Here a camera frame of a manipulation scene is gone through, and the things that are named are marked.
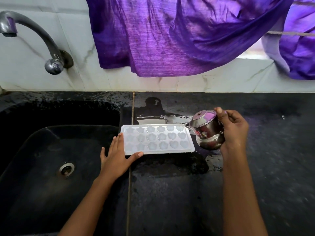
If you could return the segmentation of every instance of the person's right arm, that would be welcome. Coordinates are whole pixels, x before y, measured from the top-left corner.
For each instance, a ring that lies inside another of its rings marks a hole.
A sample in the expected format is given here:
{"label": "person's right arm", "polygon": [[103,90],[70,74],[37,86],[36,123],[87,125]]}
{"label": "person's right arm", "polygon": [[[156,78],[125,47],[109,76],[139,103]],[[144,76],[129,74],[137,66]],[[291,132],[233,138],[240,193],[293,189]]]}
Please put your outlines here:
{"label": "person's right arm", "polygon": [[215,108],[224,126],[223,235],[267,236],[246,158],[248,123],[233,110]]}

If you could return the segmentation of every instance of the forearm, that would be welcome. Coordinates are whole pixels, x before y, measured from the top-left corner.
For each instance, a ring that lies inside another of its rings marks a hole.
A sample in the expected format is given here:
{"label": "forearm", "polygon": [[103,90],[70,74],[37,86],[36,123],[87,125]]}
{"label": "forearm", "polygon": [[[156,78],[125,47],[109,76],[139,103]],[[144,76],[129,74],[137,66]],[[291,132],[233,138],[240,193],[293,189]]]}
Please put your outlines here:
{"label": "forearm", "polygon": [[94,180],[90,190],[73,212],[58,236],[93,235],[103,204],[112,187],[112,181]]}
{"label": "forearm", "polygon": [[266,236],[245,153],[223,156],[224,236]]}

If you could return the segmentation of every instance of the metal mug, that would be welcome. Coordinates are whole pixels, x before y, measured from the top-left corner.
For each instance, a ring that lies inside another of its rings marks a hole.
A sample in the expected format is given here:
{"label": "metal mug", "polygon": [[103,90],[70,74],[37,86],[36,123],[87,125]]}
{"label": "metal mug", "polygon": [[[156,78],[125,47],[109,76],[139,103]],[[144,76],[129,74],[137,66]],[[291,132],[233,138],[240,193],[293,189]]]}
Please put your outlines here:
{"label": "metal mug", "polygon": [[223,124],[216,111],[202,110],[196,113],[188,124],[195,135],[199,146],[206,150],[217,150],[225,141]]}

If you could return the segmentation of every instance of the white ice cube tray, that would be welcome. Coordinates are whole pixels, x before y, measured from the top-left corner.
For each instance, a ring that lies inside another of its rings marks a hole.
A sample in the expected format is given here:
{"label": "white ice cube tray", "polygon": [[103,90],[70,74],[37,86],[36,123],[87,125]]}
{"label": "white ice cube tray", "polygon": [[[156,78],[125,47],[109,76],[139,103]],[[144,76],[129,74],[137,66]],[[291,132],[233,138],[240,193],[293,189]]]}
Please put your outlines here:
{"label": "white ice cube tray", "polygon": [[125,155],[195,151],[189,130],[183,124],[123,125]]}

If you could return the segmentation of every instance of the chrome faucet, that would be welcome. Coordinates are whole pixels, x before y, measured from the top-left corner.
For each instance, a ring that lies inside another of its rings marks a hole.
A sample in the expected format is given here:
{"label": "chrome faucet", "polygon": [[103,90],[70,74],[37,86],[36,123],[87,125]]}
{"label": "chrome faucet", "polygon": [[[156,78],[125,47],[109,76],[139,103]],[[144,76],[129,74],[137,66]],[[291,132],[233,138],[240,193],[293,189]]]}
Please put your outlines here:
{"label": "chrome faucet", "polygon": [[56,43],[50,37],[50,35],[41,28],[37,23],[14,11],[2,11],[0,12],[0,33],[6,37],[16,37],[18,31],[16,30],[16,23],[24,25],[33,31],[35,31],[45,42],[52,59],[49,59],[45,63],[45,70],[52,74],[60,74],[64,68],[68,69],[73,66],[73,59],[69,53],[63,50],[59,50]]}

